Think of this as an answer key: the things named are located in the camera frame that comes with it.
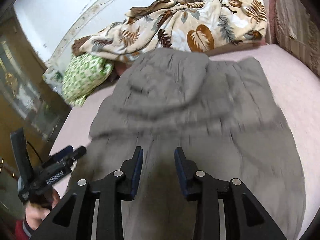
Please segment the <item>black bracket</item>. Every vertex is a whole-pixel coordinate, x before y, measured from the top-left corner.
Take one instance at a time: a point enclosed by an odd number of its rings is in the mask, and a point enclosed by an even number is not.
[[[133,157],[120,170],[101,180],[78,181],[50,212],[30,240],[91,239],[95,202],[99,199],[96,240],[123,240],[121,200],[132,201],[138,191],[143,150],[136,147]]]
[[[223,199],[226,240],[286,240],[280,228],[240,179],[224,181],[199,171],[181,147],[174,152],[180,187],[198,201],[194,240],[220,240],[218,199]]]
[[[33,169],[27,152],[23,128],[10,135],[13,154],[20,172],[18,181],[18,197],[22,204],[30,201],[51,210],[52,185],[72,172],[73,163],[86,154],[87,149],[80,146],[73,150],[67,146],[60,152]]]

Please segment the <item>brown fabric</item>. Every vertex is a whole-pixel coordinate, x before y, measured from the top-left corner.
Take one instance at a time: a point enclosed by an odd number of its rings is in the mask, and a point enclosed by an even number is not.
[[[320,32],[300,0],[276,0],[276,37],[281,48],[320,76]]]
[[[132,7],[127,13],[129,17],[145,16],[159,9],[169,8],[174,5],[174,0],[156,0],[148,7]]]
[[[84,52],[79,51],[80,47],[88,40],[91,36],[82,37],[78,40],[75,40],[75,42],[72,44],[72,53],[75,56],[80,56],[84,54]]]
[[[241,50],[248,50],[248,49],[256,49],[259,46],[266,45],[266,40],[263,38],[260,42],[254,42],[254,43],[243,43],[239,45],[235,45],[232,43],[229,43],[227,45],[224,45],[219,48],[215,48],[212,50],[209,50],[205,52],[205,54],[209,57],[219,55],[222,53],[229,53],[234,51],[241,51]]]
[[[276,21],[276,0],[269,0],[269,29],[270,29],[272,44],[277,42],[275,21]]]
[[[115,67],[114,67],[114,69],[115,69],[116,73],[118,74],[118,76],[121,76],[122,73],[123,73],[124,71],[126,71],[127,68],[129,68],[129,67],[130,67],[130,65],[127,65],[127,64],[124,63],[124,62],[115,61]]]

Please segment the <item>white wall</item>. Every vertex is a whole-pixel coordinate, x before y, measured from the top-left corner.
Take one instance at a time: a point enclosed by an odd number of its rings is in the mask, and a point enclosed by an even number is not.
[[[27,39],[38,56],[46,62],[71,26],[95,1],[97,0],[17,0],[14,9]],[[125,4],[127,8],[122,8],[121,11],[127,11],[132,6],[149,5],[136,4],[130,0]]]

